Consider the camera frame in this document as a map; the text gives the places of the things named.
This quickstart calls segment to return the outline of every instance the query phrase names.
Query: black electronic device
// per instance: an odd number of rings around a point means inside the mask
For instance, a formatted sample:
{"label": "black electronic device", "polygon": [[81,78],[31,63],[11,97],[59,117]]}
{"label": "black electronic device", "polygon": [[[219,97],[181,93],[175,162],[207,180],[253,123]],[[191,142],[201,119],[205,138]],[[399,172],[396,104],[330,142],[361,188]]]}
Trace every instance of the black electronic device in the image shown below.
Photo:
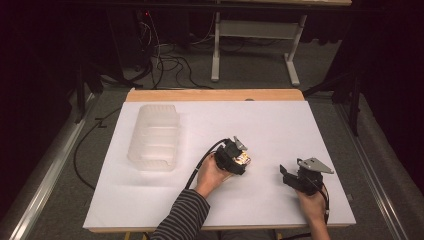
{"label": "black electronic device", "polygon": [[251,159],[245,152],[247,148],[234,136],[224,141],[225,146],[219,146],[215,152],[216,165],[230,173],[242,175]]}
{"label": "black electronic device", "polygon": [[297,164],[299,165],[297,176],[288,173],[287,170],[280,165],[280,172],[283,174],[283,182],[308,196],[314,195],[317,191],[321,191],[324,185],[322,172],[329,174],[334,173],[333,170],[316,158],[309,158],[306,160],[298,158]]}
{"label": "black electronic device", "polygon": [[193,179],[199,171],[200,167],[202,166],[203,161],[212,152],[215,154],[214,157],[216,165],[220,169],[226,170],[232,174],[242,175],[246,171],[246,166],[251,162],[251,159],[247,155],[246,150],[246,146],[244,146],[244,144],[241,143],[236,136],[234,136],[234,141],[229,138],[225,138],[216,142],[199,161],[185,188],[190,188],[190,185],[193,182]]}

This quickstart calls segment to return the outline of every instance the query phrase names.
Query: black plastic component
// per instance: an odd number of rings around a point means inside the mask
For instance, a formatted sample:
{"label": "black plastic component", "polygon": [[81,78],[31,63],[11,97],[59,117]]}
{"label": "black plastic component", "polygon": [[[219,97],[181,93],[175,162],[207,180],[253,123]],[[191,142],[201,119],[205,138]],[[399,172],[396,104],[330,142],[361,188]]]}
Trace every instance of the black plastic component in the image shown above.
{"label": "black plastic component", "polygon": [[280,172],[283,174],[283,182],[285,184],[308,196],[314,195],[323,186],[323,177],[320,172],[299,167],[298,176],[296,176],[288,173],[282,165],[280,165]]}
{"label": "black plastic component", "polygon": [[236,158],[242,154],[242,151],[239,150],[236,144],[227,140],[225,142],[225,147],[219,146],[215,152],[216,165],[223,170],[226,170],[230,173],[242,175],[245,172],[247,164],[238,164],[234,162],[233,158]]}

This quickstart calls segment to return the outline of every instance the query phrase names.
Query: metal stand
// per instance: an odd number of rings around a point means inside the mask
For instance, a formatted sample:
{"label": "metal stand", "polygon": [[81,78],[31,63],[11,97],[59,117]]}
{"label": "metal stand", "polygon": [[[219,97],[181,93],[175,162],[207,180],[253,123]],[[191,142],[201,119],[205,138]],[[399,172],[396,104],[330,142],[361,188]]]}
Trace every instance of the metal stand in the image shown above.
{"label": "metal stand", "polygon": [[212,58],[212,82],[219,81],[219,38],[221,36],[232,37],[259,37],[270,39],[293,39],[290,53],[284,53],[284,61],[289,72],[291,84],[294,87],[300,85],[299,78],[294,67],[293,58],[305,27],[306,15],[302,15],[298,23],[262,23],[253,21],[221,21],[220,12],[215,13],[215,47]]}

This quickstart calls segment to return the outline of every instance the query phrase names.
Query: black cable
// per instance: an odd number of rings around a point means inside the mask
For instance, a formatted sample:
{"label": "black cable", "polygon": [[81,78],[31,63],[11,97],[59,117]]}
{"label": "black cable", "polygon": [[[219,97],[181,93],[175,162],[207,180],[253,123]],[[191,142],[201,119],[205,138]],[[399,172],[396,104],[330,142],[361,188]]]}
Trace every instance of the black cable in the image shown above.
{"label": "black cable", "polygon": [[108,117],[110,117],[112,114],[114,114],[115,112],[119,111],[121,109],[121,107],[113,110],[111,113],[109,113],[108,115],[106,115],[103,118],[100,118],[99,122],[96,123],[93,127],[91,127],[90,130],[88,130],[88,132],[84,135],[84,137],[82,137],[82,139],[79,141],[79,143],[77,144],[75,151],[74,151],[74,157],[73,157],[73,165],[74,165],[74,171],[77,174],[77,177],[81,180],[81,182],[83,182],[87,187],[95,190],[95,187],[93,185],[91,185],[90,183],[88,183],[82,176],[81,174],[78,172],[78,168],[77,168],[77,154],[78,154],[78,149],[80,148],[82,142],[87,138],[87,136],[96,128],[98,127],[105,119],[107,119]]}
{"label": "black cable", "polygon": [[200,49],[200,50],[205,50],[205,49],[211,49],[213,48],[215,45],[213,42],[211,42],[211,39],[208,39],[207,41],[201,42],[201,43],[196,43],[191,45],[191,47],[196,48],[196,49]]}
{"label": "black cable", "polygon": [[330,211],[330,195],[327,191],[327,188],[325,187],[324,183],[322,183],[322,186],[325,188],[325,191],[327,192],[327,194],[324,194],[324,192],[322,191],[322,189],[319,189],[319,187],[317,185],[315,185],[314,182],[312,182],[311,179],[309,179],[308,177],[306,177],[306,179],[312,184],[314,185],[314,187],[318,190],[318,192],[322,195],[322,197],[324,198],[324,202],[325,202],[325,213],[324,213],[324,220],[325,220],[325,224],[327,225],[327,221],[328,221],[328,217],[329,217],[329,211]]}
{"label": "black cable", "polygon": [[200,85],[200,84],[195,83],[195,82],[193,81],[193,79],[191,78],[192,70],[191,70],[190,64],[188,64],[187,60],[186,60],[185,58],[183,58],[183,57],[175,57],[175,58],[177,58],[177,59],[181,59],[181,60],[183,60],[183,61],[185,62],[185,64],[187,65],[187,67],[188,67],[188,69],[189,69],[188,79],[190,80],[190,82],[191,82],[194,86],[196,86],[196,87],[198,87],[198,88],[213,89],[212,87],[205,86],[205,85]]}
{"label": "black cable", "polygon": [[169,54],[169,53],[171,53],[171,52],[173,52],[173,51],[175,51],[175,46],[176,46],[177,44],[175,44],[175,43],[162,43],[161,44],[161,49],[162,49],[162,51],[163,51],[163,47],[165,47],[165,46],[172,46],[172,48],[170,49],[170,50],[167,50],[166,52],[162,52],[161,51],[161,53],[160,53],[160,55],[167,55],[167,54]]}
{"label": "black cable", "polygon": [[166,63],[166,62],[171,62],[171,63],[174,63],[175,65],[174,66],[172,66],[172,67],[170,67],[170,68],[166,68],[165,67],[165,65],[163,65],[163,67],[162,68],[159,68],[159,66],[157,67],[157,69],[159,69],[159,70],[163,70],[163,71],[172,71],[172,70],[174,70],[174,69],[176,69],[176,68],[178,68],[179,66],[181,66],[182,64],[180,63],[180,61],[178,61],[178,59],[175,59],[175,57],[173,57],[173,56],[171,56],[171,55],[161,55],[161,61],[163,62],[163,63]]}
{"label": "black cable", "polygon": [[162,81],[163,72],[164,72],[162,58],[160,56],[158,56],[158,58],[159,58],[159,63],[162,65],[162,69],[160,71],[159,80],[158,80],[158,82],[156,84],[153,85],[152,90],[157,90],[158,89],[159,83]]}
{"label": "black cable", "polygon": [[[231,40],[234,40],[234,38],[232,38],[232,39],[229,39],[229,38],[223,38],[223,41],[224,40],[226,40],[227,42],[231,42]],[[245,42],[244,41],[238,41],[238,43],[240,43],[241,42],[241,45],[238,47],[238,48],[236,48],[236,49],[234,49],[234,50],[225,50],[224,48],[222,48],[222,46],[220,45],[220,47],[219,47],[219,50],[221,50],[221,51],[223,51],[223,52],[228,52],[228,53],[230,53],[230,52],[238,52],[238,51],[240,51],[243,47],[244,47],[244,45],[245,45]]]}
{"label": "black cable", "polygon": [[155,83],[155,77],[153,75],[153,71],[150,72],[150,75],[152,75],[152,84],[153,84],[152,86],[155,86],[156,83]]}
{"label": "black cable", "polygon": [[284,40],[284,39],[272,39],[272,40],[269,40],[268,43],[259,43],[259,42],[250,41],[251,39],[253,38],[246,38],[246,39],[243,39],[243,41],[253,46],[268,47],[268,46],[277,44],[279,42],[282,42]]}
{"label": "black cable", "polygon": [[180,67],[180,69],[177,71],[177,73],[175,74],[175,81],[177,82],[178,86],[182,87],[182,88],[192,88],[190,86],[185,86],[184,84],[180,83],[180,81],[178,80],[178,75],[180,74],[180,72],[184,69],[184,66],[180,63],[180,61],[178,61],[178,59],[176,59],[177,62],[177,66]]}
{"label": "black cable", "polygon": [[205,155],[202,157],[202,159],[200,159],[199,163],[197,164],[196,168],[194,169],[193,173],[191,174],[190,178],[187,181],[187,184],[185,186],[185,189],[189,189],[191,183],[193,182],[194,177],[196,176],[197,172],[199,171],[199,168],[202,166],[203,161],[205,160],[205,158],[212,152],[212,150],[218,146],[219,144],[227,141],[228,138],[219,140],[217,143],[215,143],[211,148],[209,148],[209,150],[205,153]]}

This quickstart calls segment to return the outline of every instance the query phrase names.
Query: hand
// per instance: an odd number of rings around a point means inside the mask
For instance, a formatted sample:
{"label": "hand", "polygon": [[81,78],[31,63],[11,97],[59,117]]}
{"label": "hand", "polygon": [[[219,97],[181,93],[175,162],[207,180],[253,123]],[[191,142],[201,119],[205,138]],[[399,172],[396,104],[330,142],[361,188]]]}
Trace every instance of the hand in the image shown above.
{"label": "hand", "polygon": [[229,176],[231,176],[230,172],[218,168],[214,154],[209,154],[199,169],[197,186],[194,190],[206,199]]}
{"label": "hand", "polygon": [[300,200],[300,208],[306,216],[308,222],[310,221],[324,221],[325,214],[325,200],[321,193],[316,192],[312,196],[308,196],[303,192],[295,190]]}
{"label": "hand", "polygon": [[325,200],[321,193],[316,192],[312,196],[308,196],[303,192],[296,190],[297,196],[300,200],[300,208],[305,214],[311,229],[312,239],[327,240],[330,239],[328,234],[327,224],[325,223]]}

